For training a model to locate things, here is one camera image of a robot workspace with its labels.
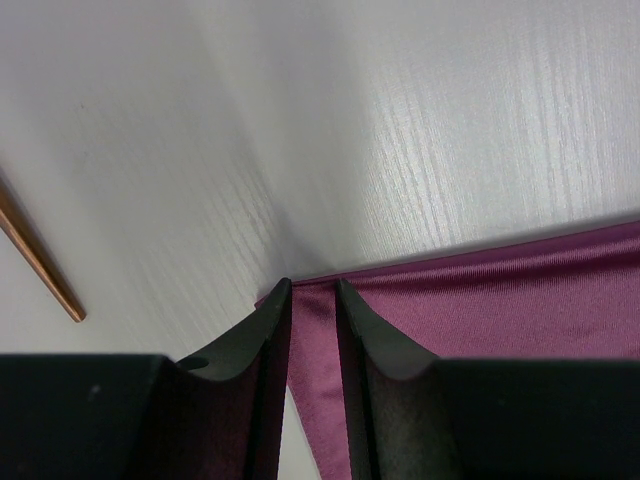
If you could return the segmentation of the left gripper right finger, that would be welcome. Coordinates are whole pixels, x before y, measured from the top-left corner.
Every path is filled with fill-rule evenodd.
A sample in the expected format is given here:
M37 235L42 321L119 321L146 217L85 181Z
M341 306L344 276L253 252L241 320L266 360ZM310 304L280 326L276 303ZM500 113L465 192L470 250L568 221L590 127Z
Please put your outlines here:
M635 479L639 365L446 359L346 281L336 331L355 479Z

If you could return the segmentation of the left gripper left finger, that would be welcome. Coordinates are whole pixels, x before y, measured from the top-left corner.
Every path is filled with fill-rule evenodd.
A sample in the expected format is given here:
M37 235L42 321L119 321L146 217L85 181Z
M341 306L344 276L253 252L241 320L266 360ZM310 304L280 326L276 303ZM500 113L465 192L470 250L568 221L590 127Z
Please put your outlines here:
M292 285L200 350L6 354L5 479L274 479Z

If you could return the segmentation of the purple satin napkin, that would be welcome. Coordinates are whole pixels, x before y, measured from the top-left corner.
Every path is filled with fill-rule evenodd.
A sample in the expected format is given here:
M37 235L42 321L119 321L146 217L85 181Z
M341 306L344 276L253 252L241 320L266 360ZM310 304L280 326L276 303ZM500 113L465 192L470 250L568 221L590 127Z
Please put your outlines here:
M639 226L349 272L373 310L446 357L637 358ZM288 386L319 474L351 475L332 276L296 282Z

